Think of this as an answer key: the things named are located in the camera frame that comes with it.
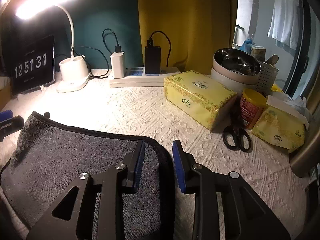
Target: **microfiber cloth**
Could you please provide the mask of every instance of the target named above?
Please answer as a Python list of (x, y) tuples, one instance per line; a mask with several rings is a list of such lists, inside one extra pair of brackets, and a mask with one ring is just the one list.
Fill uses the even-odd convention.
[(133, 152), (139, 139), (145, 141), (145, 159), (137, 192), (123, 194), (125, 239), (172, 239), (172, 159), (148, 137), (65, 126), (33, 112), (1, 171), (1, 187), (22, 222), (31, 228), (76, 176), (84, 171), (104, 172)]

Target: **black screen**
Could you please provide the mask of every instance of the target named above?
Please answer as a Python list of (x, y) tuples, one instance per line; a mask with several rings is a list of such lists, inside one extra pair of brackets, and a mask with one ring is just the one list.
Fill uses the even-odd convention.
[(11, 89), (16, 95), (54, 81), (54, 36), (29, 45), (11, 68)]

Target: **teal wall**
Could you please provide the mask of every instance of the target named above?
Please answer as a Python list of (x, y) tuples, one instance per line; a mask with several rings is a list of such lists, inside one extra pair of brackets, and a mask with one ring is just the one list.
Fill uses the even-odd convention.
[[(111, 28), (116, 33), (122, 50), (125, 51), (126, 66), (143, 65), (138, 0), (72, 0), (63, 6), (69, 11), (74, 23), (75, 46), (84, 45), (100, 49), (111, 68), (110, 53), (102, 41), (103, 29)], [(7, 66), (14, 60), (14, 55), (9, 56), (13, 49), (23, 49), (23, 46), (51, 34), (55, 36), (55, 54), (70, 55), (70, 24), (60, 8), (48, 8), (28, 21), (17, 19), (14, 13), (8, 11), (1, 18), (1, 39)], [(106, 36), (106, 43), (113, 52), (116, 45), (113, 35)], [(75, 51), (85, 55), (93, 68), (107, 68), (99, 52), (84, 48), (75, 48)], [(62, 59), (63, 56), (55, 58), (56, 71), (59, 70), (59, 62)]]

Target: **table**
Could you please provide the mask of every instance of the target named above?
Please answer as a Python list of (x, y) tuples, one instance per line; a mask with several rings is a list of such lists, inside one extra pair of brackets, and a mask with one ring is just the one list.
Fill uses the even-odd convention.
[[(295, 176), (285, 151), (250, 134), (251, 153), (229, 150), (221, 133), (210, 132), (164, 98), (163, 87), (109, 88), (106, 79), (90, 80), (75, 92), (59, 94), (61, 80), (40, 90), (18, 95), (4, 108), (25, 120), (33, 111), (50, 112), (50, 119), (64, 125), (110, 133), (151, 137), (172, 153), (172, 142), (179, 139), (185, 152), (215, 172), (237, 171), (276, 214), (294, 239), (303, 228), (305, 188), (310, 180)], [(2, 167), (15, 150), (19, 132), (6, 137), (0, 147)], [(174, 238), (191, 239), (194, 195), (176, 190)], [(223, 220), (220, 230), (224, 239)]]

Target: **desk lamp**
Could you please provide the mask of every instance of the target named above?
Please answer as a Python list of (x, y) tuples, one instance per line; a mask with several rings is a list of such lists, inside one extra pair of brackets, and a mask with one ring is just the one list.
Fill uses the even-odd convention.
[(26, 0), (16, 12), (16, 16), (23, 20), (30, 19), (51, 6), (57, 6), (67, 14), (71, 26), (71, 57), (59, 63), (62, 81), (57, 86), (58, 93), (80, 90), (87, 84), (89, 79), (86, 62), (82, 56), (75, 57), (73, 54), (74, 29), (72, 19), (68, 11), (60, 5), (66, 1), (68, 0)]

